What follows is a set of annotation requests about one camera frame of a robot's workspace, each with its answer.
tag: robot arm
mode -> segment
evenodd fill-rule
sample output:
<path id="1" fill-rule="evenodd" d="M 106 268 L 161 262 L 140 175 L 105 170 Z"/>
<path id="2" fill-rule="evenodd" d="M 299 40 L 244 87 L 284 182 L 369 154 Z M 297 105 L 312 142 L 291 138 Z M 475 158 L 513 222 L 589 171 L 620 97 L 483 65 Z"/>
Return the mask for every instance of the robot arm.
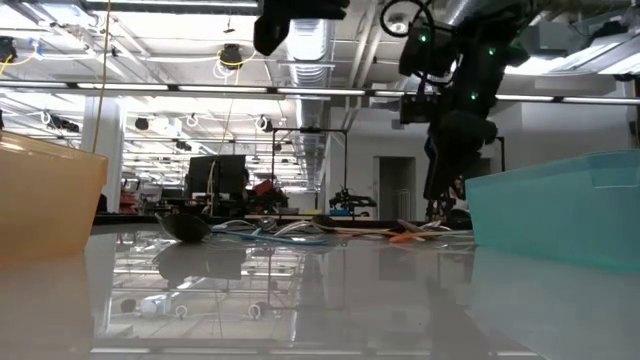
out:
<path id="1" fill-rule="evenodd" d="M 419 3 L 392 0 L 389 4 L 406 1 Z M 496 3 L 490 3 L 490 10 L 468 13 L 462 20 L 452 18 L 457 19 L 455 26 L 434 22 L 423 5 L 421 11 L 426 16 L 416 17 L 407 34 L 400 73 L 418 75 L 422 80 L 415 95 L 402 98 L 400 121 L 429 123 L 426 199 L 437 199 L 480 159 L 481 148 L 495 140 L 497 128 L 486 118 L 495 106 L 504 70 L 529 58 L 513 40 L 540 9 L 531 0 Z M 428 93 L 427 84 L 431 86 Z"/>
<path id="2" fill-rule="evenodd" d="M 447 23 L 434 21 L 432 1 L 391 0 L 380 14 L 387 34 L 407 38 L 400 73 L 421 79 L 415 95 L 402 97 L 400 121 L 430 124 L 425 144 L 430 159 L 427 199 L 437 199 L 480 159 L 481 148 L 495 140 L 497 128 L 486 119 L 504 70 L 529 58 L 513 40 L 547 0 L 450 0 Z M 414 3 L 420 10 L 409 31 L 400 34 L 385 21 L 387 11 L 402 2 Z M 291 19 L 343 19 L 348 5 L 349 0 L 262 0 L 264 15 L 255 24 L 255 48 L 269 55 L 287 37 Z"/>

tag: white table surface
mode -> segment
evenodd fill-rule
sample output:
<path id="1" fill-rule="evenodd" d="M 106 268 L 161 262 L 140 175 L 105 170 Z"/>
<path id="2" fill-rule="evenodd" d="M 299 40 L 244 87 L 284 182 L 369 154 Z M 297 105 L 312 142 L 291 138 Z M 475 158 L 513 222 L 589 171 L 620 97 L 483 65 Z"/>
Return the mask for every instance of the white table surface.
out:
<path id="1" fill-rule="evenodd" d="M 270 250 L 178 246 L 155 226 L 95 230 L 84 256 L 2 270 L 3 360 L 640 353 L 634 274 L 476 250 L 468 239 Z M 134 313 L 122 313 L 125 299 Z M 260 303 L 270 308 L 253 319 Z"/>

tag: orange plastic bin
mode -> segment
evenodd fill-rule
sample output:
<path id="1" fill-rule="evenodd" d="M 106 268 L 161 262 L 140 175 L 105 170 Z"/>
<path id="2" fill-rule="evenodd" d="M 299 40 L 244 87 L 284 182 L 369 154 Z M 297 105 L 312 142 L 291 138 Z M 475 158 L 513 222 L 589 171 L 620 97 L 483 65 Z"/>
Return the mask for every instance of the orange plastic bin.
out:
<path id="1" fill-rule="evenodd" d="M 0 267 L 81 254 L 107 158 L 0 131 Z"/>

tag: teal plastic bin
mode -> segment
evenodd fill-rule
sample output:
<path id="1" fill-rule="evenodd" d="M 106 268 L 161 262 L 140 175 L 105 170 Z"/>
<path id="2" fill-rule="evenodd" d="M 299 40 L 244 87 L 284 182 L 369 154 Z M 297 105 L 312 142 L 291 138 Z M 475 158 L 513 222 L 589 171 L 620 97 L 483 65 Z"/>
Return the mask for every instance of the teal plastic bin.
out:
<path id="1" fill-rule="evenodd" d="M 594 154 L 468 180 L 480 246 L 640 270 L 640 151 Z"/>

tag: ceiling pipe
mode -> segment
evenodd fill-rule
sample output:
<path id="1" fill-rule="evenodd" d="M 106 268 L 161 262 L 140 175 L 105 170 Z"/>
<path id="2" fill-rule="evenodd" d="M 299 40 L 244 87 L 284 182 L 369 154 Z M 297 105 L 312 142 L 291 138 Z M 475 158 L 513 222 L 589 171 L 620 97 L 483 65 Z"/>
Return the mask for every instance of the ceiling pipe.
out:
<path id="1" fill-rule="evenodd" d="M 331 26 L 327 20 L 298 19 L 291 22 L 291 33 L 287 38 L 287 53 L 289 60 L 294 61 L 326 61 L 329 56 L 329 42 Z M 330 69 L 307 63 L 303 66 L 291 65 L 289 67 L 291 79 L 296 87 L 325 88 L 328 84 Z M 325 104 L 319 100 L 296 100 L 296 119 L 298 127 L 320 127 L 325 114 Z M 316 138 L 299 136 L 301 147 L 307 154 L 305 172 L 307 175 L 307 187 L 315 189 L 320 170 L 321 154 L 317 150 Z"/>

